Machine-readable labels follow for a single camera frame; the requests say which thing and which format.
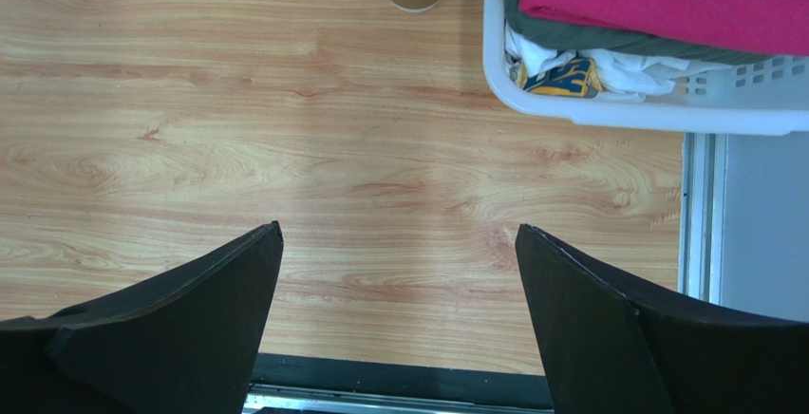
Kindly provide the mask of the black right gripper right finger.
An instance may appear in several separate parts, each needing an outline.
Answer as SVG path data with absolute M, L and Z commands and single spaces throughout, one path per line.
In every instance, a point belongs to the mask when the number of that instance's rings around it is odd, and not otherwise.
M 557 413 L 804 413 L 808 326 L 669 290 L 521 225 L 520 279 Z

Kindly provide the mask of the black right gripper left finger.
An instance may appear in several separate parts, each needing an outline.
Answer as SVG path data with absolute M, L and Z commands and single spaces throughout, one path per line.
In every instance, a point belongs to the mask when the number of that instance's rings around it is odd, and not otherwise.
M 237 413 L 283 254 L 261 225 L 165 273 L 1 324 L 5 413 Z

